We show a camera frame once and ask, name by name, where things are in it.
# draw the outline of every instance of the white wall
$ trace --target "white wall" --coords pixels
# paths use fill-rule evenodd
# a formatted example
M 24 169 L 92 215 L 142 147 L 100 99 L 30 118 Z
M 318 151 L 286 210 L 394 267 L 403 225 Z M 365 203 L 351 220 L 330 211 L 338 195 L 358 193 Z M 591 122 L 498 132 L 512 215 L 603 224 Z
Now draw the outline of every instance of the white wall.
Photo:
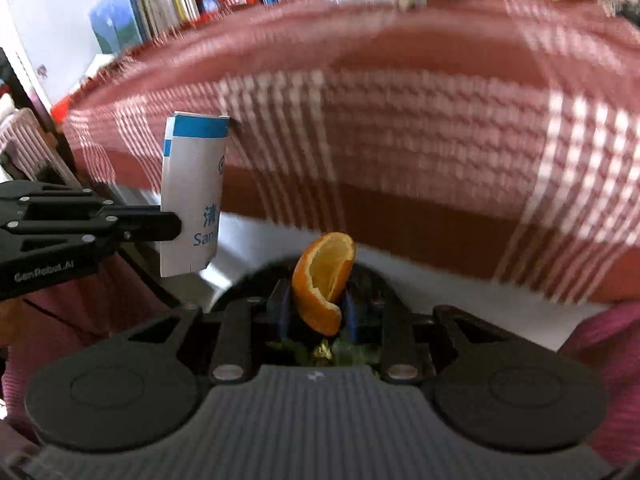
M 20 56 L 49 110 L 73 87 L 100 47 L 88 13 L 99 0 L 0 0 L 0 41 Z M 45 66 L 47 77 L 36 70 Z

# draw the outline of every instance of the white door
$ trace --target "white door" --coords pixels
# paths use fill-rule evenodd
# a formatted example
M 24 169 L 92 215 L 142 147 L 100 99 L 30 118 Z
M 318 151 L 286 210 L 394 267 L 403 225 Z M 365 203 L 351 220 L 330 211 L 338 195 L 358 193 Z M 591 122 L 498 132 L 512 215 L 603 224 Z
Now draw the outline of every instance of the white door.
M 24 50 L 18 53 L 24 65 L 28 62 L 25 69 L 36 80 L 36 90 L 44 92 L 40 99 L 47 108 L 67 95 L 100 54 L 88 18 L 98 1 L 6 0 L 17 41 Z

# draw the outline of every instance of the cord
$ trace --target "cord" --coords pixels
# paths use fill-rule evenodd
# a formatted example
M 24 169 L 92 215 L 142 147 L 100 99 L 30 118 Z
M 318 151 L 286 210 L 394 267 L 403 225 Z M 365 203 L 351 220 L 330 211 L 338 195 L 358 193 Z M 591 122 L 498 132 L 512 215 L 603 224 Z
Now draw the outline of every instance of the cord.
M 89 335 L 91 337 L 93 337 L 95 340 L 100 340 L 103 339 L 102 336 L 91 332 L 89 330 L 85 330 L 84 328 L 80 328 L 78 325 L 71 323 L 70 321 L 67 321 L 66 319 L 62 319 L 60 316 L 57 316 L 56 314 L 54 314 L 53 312 L 50 312 L 49 310 L 47 310 L 46 308 L 42 308 L 41 306 L 37 305 L 36 303 L 33 303 L 33 301 L 31 300 L 27 300 L 26 298 L 23 298 L 22 301 L 24 303 L 26 303 L 27 305 L 29 305 L 31 308 L 34 308 L 35 310 L 37 310 L 39 313 L 44 314 L 45 316 L 48 316 L 52 319 L 55 319 L 57 322 L 62 323 L 63 325 L 69 327 L 71 330 L 73 330 L 74 332 L 81 332 L 84 333 L 86 335 Z

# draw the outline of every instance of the black circular disc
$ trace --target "black circular disc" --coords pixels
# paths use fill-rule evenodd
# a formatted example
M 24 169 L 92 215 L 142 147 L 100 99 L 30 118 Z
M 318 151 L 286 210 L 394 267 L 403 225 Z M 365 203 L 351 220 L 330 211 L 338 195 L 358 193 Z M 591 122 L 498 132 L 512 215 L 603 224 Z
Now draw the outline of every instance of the black circular disc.
M 114 452 L 168 435 L 190 417 L 190 370 L 160 347 L 96 346 L 55 362 L 30 382 L 26 409 L 38 435 L 86 452 Z
M 606 393 L 587 368 L 523 341 L 476 345 L 438 376 L 444 419 L 479 444 L 548 452 L 601 423 Z

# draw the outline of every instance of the metal rivet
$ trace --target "metal rivet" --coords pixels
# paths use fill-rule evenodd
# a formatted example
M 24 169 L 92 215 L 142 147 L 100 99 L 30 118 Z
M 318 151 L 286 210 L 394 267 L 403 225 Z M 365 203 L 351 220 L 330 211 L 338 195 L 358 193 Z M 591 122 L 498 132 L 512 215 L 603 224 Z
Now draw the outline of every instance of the metal rivet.
M 418 368 L 412 365 L 391 365 L 386 374 L 396 381 L 410 381 L 418 376 Z
M 213 370 L 213 376 L 219 381 L 237 381 L 244 374 L 238 365 L 220 365 Z

